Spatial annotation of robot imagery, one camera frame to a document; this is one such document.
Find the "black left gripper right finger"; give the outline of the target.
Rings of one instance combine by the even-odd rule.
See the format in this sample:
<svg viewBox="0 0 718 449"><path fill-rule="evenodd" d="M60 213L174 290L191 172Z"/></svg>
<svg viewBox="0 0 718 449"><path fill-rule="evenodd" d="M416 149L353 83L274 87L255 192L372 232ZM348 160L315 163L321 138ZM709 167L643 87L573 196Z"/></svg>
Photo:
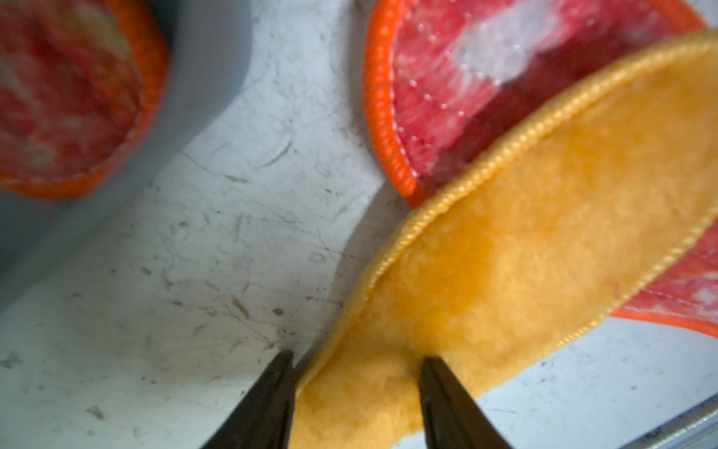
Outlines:
<svg viewBox="0 0 718 449"><path fill-rule="evenodd" d="M510 449L440 357L424 359L419 379L429 449Z"/></svg>

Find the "yellow insole horizontal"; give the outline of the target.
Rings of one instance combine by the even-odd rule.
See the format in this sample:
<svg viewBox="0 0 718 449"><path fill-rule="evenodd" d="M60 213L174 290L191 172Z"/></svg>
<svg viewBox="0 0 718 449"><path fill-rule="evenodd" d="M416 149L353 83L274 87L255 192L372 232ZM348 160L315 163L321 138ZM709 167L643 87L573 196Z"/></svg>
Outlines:
<svg viewBox="0 0 718 449"><path fill-rule="evenodd" d="M389 448L442 357L473 396L587 333L717 219L717 33L578 82L414 211L302 374L293 448Z"/></svg>

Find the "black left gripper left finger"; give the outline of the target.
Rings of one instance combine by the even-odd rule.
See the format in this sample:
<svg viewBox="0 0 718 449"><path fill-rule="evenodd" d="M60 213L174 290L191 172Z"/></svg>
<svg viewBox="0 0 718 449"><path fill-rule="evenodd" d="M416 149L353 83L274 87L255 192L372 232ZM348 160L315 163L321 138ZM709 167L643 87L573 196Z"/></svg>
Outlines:
<svg viewBox="0 0 718 449"><path fill-rule="evenodd" d="M295 411L294 353L281 351L204 449L286 449Z"/></svg>

